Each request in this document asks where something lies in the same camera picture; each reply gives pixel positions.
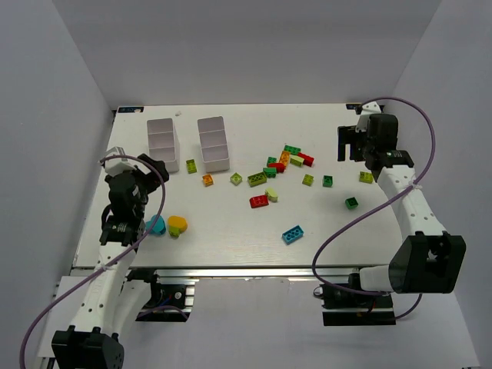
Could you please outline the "dark green lego brick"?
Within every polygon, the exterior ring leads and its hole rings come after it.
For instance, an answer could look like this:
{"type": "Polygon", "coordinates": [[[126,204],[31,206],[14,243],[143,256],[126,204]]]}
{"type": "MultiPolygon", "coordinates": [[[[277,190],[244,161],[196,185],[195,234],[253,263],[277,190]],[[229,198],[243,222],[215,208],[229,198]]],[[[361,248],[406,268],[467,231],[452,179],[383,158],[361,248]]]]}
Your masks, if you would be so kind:
{"type": "Polygon", "coordinates": [[[277,175],[277,169],[276,168],[266,167],[266,168],[263,168],[263,172],[267,178],[275,178],[277,175]]]}

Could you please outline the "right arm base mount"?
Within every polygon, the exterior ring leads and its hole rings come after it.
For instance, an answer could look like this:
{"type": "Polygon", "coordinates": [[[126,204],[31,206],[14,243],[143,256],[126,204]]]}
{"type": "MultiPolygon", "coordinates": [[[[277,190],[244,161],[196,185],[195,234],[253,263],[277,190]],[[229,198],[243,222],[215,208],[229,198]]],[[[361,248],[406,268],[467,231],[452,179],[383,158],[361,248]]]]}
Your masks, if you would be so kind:
{"type": "Polygon", "coordinates": [[[358,273],[350,273],[344,282],[320,283],[313,296],[322,302],[322,320],[325,327],[369,327],[396,324],[393,300],[389,294],[364,295],[336,288],[361,291],[358,273]]]}

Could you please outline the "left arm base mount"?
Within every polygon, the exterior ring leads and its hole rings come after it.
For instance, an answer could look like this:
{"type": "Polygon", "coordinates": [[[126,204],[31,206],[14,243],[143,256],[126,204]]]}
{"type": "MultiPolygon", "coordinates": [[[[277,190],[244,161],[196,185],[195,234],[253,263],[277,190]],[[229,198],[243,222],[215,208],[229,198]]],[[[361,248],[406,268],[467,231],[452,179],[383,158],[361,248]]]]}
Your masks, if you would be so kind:
{"type": "Polygon", "coordinates": [[[127,281],[143,281],[150,291],[150,298],[136,321],[186,322],[189,318],[194,298],[193,282],[161,277],[155,269],[130,271],[127,281]]]}

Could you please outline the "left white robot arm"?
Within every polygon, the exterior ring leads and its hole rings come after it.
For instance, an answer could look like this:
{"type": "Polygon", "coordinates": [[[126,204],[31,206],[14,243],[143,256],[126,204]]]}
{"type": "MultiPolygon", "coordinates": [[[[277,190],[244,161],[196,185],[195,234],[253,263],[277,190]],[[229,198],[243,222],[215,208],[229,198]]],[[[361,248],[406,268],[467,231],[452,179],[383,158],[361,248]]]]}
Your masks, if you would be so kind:
{"type": "Polygon", "coordinates": [[[128,278],[138,246],[148,235],[145,207],[149,195],[169,179],[163,161],[135,158],[120,148],[101,160],[109,203],[101,215],[99,256],[92,274],[78,283],[88,289],[68,327],[57,330],[51,346],[60,368],[121,368],[124,331],[151,297],[149,283],[128,278]]]}

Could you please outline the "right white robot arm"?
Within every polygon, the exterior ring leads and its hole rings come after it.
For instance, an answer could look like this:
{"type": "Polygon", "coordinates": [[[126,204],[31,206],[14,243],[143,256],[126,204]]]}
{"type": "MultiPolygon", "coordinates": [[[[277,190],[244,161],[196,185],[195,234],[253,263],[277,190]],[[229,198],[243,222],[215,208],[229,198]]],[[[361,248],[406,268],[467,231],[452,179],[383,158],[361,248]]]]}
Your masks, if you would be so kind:
{"type": "Polygon", "coordinates": [[[355,126],[338,129],[338,159],[362,161],[387,198],[397,219],[402,245],[384,266],[362,268],[361,289],[398,294],[449,294],[460,272],[466,244],[437,220],[416,178],[407,151],[397,149],[394,115],[362,112],[355,126]]]}

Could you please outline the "red 2x3 lego brick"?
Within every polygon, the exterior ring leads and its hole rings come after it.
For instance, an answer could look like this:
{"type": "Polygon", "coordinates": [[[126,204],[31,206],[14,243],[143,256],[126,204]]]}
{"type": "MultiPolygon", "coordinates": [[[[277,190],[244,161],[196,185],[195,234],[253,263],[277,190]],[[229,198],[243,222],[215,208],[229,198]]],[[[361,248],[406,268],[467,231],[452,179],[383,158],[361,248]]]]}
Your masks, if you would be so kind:
{"type": "Polygon", "coordinates": [[[251,208],[261,208],[264,206],[268,206],[269,205],[268,196],[265,194],[254,196],[249,199],[249,203],[251,208]]]}

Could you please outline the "red rounded lego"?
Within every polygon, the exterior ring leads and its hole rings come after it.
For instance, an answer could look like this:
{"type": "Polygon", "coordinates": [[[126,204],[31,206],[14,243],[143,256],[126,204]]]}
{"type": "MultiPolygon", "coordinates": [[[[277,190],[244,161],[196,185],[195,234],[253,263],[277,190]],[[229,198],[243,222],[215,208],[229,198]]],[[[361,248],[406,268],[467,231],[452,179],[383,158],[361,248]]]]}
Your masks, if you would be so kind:
{"type": "Polygon", "coordinates": [[[285,171],[286,166],[280,162],[272,162],[267,164],[268,168],[275,168],[277,173],[283,173],[285,171]]]}

